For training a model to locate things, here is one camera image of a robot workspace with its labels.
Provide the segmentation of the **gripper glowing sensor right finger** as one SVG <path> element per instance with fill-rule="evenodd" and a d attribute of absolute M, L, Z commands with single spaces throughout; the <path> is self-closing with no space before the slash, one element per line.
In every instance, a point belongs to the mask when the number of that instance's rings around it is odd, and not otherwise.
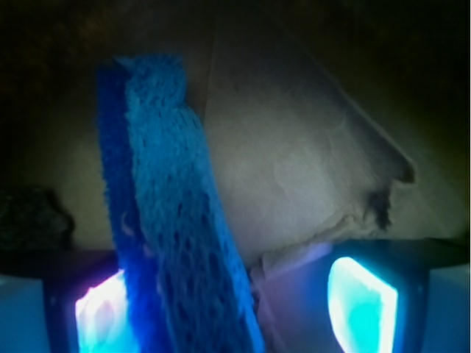
<path fill-rule="evenodd" d="M 470 242 L 351 240 L 257 267 L 269 352 L 468 352 Z"/>

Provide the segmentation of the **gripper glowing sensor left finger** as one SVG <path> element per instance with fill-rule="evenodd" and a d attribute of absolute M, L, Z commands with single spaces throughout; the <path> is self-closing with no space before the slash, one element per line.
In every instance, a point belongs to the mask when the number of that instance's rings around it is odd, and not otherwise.
<path fill-rule="evenodd" d="M 1 252 L 2 352 L 128 352 L 112 250 Z"/>

